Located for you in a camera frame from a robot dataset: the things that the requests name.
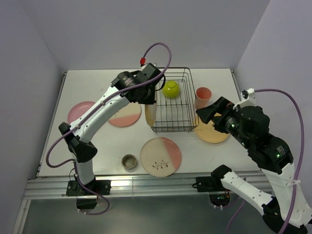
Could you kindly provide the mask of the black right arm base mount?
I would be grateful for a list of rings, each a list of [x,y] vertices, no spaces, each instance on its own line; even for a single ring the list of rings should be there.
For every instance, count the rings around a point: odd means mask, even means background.
[[[221,179],[225,174],[232,172],[226,165],[221,165],[211,172],[210,176],[198,176],[195,178],[195,183],[192,185],[194,189],[197,189],[198,193],[213,193],[221,192],[221,194],[209,195],[209,200],[214,209],[225,209],[234,205],[239,197],[231,199],[230,190],[223,187]]]

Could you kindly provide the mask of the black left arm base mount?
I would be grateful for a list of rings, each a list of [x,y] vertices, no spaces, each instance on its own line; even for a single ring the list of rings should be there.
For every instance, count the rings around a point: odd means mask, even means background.
[[[109,195],[110,180],[93,180],[86,186],[90,191],[81,187],[77,180],[70,180],[67,184],[66,196],[77,197],[76,207],[82,211],[90,211],[98,204],[98,195]]]

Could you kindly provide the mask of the cream and yellow plate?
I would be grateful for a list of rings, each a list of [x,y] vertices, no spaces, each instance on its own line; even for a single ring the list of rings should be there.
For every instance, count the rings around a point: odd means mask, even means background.
[[[155,120],[156,120],[156,111],[157,111],[157,104],[154,103],[153,105],[145,105],[145,120],[146,123],[153,127]]]

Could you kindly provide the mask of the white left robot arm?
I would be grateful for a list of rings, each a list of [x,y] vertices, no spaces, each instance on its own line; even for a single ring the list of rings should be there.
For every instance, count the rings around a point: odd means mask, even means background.
[[[130,103],[144,104],[146,122],[153,127],[156,121],[157,87],[166,79],[164,70],[154,64],[142,65],[139,70],[124,71],[117,75],[105,94],[79,119],[63,122],[58,128],[69,151],[73,154],[75,178],[78,190],[84,195],[95,193],[101,186],[93,171],[93,158],[98,150],[91,142],[97,131],[118,111]]]

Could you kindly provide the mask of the aluminium table edge rail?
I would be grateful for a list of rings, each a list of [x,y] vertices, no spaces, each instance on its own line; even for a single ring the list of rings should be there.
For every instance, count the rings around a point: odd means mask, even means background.
[[[196,195],[192,187],[195,178],[209,176],[210,173],[173,174],[167,177],[151,175],[115,175],[98,176],[97,180],[110,180],[111,189],[107,198],[167,196],[167,195]],[[69,176],[39,177],[27,181],[22,199],[62,199],[66,196]]]

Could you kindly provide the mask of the small speckled ceramic cup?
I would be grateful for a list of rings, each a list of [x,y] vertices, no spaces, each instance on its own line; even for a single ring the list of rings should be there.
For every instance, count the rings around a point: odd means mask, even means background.
[[[125,170],[132,170],[137,166],[137,159],[134,155],[127,154],[122,158],[121,165]]]

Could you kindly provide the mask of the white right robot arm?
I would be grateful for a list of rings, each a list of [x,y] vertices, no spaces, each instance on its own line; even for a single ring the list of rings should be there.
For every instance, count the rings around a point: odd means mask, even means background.
[[[234,105],[220,97],[197,110],[201,121],[212,122],[220,133],[233,136],[268,179],[274,194],[267,194],[241,179],[231,168],[220,165],[211,172],[216,190],[228,189],[252,205],[265,224],[277,234],[306,234],[312,222],[308,205],[297,180],[298,173],[288,144],[269,132],[270,118],[256,105]]]

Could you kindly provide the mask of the orange round plate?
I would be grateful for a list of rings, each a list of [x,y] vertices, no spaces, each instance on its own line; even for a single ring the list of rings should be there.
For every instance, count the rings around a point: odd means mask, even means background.
[[[199,125],[195,128],[195,134],[201,140],[212,144],[222,143],[229,137],[229,134],[216,131],[212,121],[205,124],[201,119],[199,119]]]

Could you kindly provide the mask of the solid pink plate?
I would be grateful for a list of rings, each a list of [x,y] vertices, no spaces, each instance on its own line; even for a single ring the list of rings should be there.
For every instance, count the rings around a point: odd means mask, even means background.
[[[71,110],[68,113],[67,123],[71,123],[71,122],[77,120],[78,118],[80,118],[94,104],[95,104],[95,102],[93,102],[93,101],[83,101],[83,102],[76,104],[74,107],[71,108]]]

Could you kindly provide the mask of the lime green bowl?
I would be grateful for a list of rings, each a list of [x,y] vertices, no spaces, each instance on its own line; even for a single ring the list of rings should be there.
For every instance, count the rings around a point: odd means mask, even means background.
[[[167,98],[176,98],[180,94],[179,84],[173,80],[167,81],[162,89],[162,93]]]

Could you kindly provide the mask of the salmon pink cup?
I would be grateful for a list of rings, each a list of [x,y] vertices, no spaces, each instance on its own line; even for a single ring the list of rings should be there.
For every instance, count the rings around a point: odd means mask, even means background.
[[[195,93],[195,108],[201,109],[208,106],[212,92],[207,87],[199,87]]]

